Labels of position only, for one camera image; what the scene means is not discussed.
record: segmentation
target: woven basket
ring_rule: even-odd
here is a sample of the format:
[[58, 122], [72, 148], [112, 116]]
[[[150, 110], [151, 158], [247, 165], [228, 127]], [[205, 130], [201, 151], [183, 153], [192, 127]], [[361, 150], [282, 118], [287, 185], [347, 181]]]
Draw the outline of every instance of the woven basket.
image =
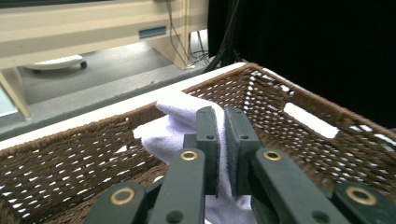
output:
[[[185, 90], [247, 113], [264, 144], [287, 152], [318, 186], [370, 185], [396, 201], [396, 134], [283, 78], [247, 64]], [[283, 111], [293, 103], [337, 127], [329, 139]], [[1, 223], [81, 223], [110, 185], [146, 186], [166, 173], [134, 139], [163, 116], [155, 104], [0, 151]]]

